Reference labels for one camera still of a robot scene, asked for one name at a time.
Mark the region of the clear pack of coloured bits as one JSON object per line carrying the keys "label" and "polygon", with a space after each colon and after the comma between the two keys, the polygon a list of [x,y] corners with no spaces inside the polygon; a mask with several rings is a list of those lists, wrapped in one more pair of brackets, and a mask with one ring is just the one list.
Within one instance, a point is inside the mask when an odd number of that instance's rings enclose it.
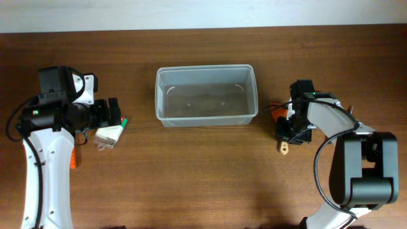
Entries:
{"label": "clear pack of coloured bits", "polygon": [[127,123],[128,119],[121,117],[121,123],[119,125],[98,128],[95,133],[95,139],[93,140],[97,145],[97,149],[103,151],[108,148],[114,148]]}

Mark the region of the orange scraper wooden handle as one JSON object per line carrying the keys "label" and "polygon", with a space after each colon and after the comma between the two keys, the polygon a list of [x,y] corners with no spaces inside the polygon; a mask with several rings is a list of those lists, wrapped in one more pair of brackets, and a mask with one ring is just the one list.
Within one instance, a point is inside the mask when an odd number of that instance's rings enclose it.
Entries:
{"label": "orange scraper wooden handle", "polygon": [[279,141],[278,150],[282,155],[289,152],[289,124],[287,120],[288,108],[282,107],[270,112],[276,123],[275,136]]}

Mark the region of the clear plastic container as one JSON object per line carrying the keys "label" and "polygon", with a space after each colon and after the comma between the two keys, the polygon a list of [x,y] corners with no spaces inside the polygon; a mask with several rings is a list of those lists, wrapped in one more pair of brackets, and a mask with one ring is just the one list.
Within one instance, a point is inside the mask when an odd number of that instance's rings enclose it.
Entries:
{"label": "clear plastic container", "polygon": [[249,64],[157,70],[155,114],[164,127],[246,125],[258,112],[256,77]]}

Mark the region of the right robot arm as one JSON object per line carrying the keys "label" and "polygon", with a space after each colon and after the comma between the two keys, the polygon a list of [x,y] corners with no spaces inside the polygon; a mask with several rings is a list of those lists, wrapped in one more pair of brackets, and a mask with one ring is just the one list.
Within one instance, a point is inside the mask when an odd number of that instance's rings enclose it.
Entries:
{"label": "right robot arm", "polygon": [[[280,152],[286,154],[290,144],[310,143],[317,128],[326,137],[313,164],[315,185],[324,204],[303,218],[299,227],[348,228],[361,216],[394,203],[399,196],[396,136],[364,125],[333,94],[316,91],[311,80],[295,81],[290,95],[288,102],[274,104],[270,111],[276,121]],[[328,144],[335,151],[326,195],[319,181],[318,163]]]}

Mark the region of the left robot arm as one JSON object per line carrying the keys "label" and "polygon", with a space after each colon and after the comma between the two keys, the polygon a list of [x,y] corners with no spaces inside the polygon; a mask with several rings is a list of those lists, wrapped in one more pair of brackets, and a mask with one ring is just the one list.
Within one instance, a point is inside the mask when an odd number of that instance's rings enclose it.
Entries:
{"label": "left robot arm", "polygon": [[16,125],[27,162],[22,228],[72,228],[70,170],[76,135],[95,130],[102,149],[117,143],[127,123],[116,98],[94,98],[98,79],[71,67],[39,70],[41,92]]}

